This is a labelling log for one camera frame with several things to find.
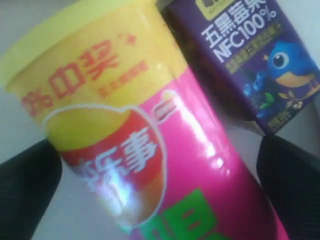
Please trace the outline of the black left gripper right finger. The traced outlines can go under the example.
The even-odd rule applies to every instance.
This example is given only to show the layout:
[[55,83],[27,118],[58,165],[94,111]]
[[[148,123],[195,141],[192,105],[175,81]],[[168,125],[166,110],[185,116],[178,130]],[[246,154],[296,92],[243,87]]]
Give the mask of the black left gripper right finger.
[[320,238],[320,159],[279,137],[264,136],[257,175],[291,240]]

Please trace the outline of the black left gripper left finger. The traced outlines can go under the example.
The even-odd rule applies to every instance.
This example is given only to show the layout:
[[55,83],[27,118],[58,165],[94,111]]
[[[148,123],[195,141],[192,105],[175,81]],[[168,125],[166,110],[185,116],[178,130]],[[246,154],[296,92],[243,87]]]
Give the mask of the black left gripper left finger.
[[32,239],[62,177],[55,148],[42,140],[0,165],[0,238]]

